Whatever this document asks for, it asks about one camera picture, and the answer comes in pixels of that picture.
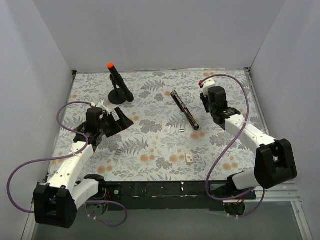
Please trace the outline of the black stapler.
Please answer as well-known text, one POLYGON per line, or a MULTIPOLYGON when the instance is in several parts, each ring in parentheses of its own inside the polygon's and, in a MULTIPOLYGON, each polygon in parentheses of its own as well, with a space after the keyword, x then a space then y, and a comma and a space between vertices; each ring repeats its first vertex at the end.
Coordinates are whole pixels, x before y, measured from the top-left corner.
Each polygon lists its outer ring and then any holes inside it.
POLYGON ((197 131, 200 128, 199 124, 196 122, 195 118, 192 116, 191 112, 186 107, 185 103, 181 100, 181 98, 179 97, 178 93, 175 90, 173 90, 170 93, 170 95, 173 98, 173 100, 175 101, 175 103, 177 104, 177 106, 179 107, 180 111, 184 113, 184 115, 188 119, 188 121, 189 121, 190 125, 192 126, 192 128, 195 131, 197 131))

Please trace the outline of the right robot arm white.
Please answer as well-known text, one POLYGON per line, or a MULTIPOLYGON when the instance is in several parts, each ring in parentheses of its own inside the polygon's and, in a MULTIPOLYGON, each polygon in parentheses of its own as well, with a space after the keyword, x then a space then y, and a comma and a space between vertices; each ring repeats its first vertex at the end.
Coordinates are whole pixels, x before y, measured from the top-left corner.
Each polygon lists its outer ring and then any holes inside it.
POLYGON ((255 155, 253 169, 227 178, 225 190, 228 197, 237 199, 256 187, 270 189, 297 177, 292 145, 287 139, 275 139, 248 123, 237 109, 228 106, 223 87, 206 87, 200 98, 213 122, 255 155))

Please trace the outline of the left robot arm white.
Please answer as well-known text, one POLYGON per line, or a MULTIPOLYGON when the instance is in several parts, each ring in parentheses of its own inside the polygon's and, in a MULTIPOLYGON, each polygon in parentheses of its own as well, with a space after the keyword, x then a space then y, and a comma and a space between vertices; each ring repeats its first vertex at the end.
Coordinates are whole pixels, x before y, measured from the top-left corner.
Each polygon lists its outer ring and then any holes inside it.
POLYGON ((87 109, 85 122, 72 130, 75 137, 70 155, 54 176, 37 185, 33 192, 36 223, 68 229, 82 205, 110 204, 102 176, 87 175, 80 184, 76 182, 102 138, 112 137, 134 124, 119 107, 115 108, 115 113, 118 119, 102 105, 87 109))

